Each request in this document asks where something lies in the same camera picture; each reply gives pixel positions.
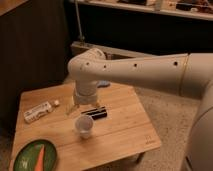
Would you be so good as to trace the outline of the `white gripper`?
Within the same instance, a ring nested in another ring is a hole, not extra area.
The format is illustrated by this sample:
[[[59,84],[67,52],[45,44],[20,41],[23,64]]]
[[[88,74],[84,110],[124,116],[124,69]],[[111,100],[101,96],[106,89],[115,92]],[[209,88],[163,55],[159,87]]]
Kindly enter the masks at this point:
[[[97,102],[98,101],[98,95],[97,95],[96,91],[91,92],[89,94],[80,94],[77,90],[74,90],[73,100],[74,100],[75,104],[68,106],[68,108],[66,110],[67,116],[70,115],[75,110],[77,110],[79,108],[79,105],[94,104],[94,106],[96,108],[101,107],[100,103]]]

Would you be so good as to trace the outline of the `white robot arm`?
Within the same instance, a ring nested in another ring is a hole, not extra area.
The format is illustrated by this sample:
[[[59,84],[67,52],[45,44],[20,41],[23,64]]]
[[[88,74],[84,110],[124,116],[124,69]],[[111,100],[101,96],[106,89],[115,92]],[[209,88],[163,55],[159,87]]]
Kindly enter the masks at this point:
[[[199,99],[181,171],[213,171],[213,53],[109,60],[91,48],[73,57],[67,69],[75,80],[76,105],[95,103],[101,80]]]

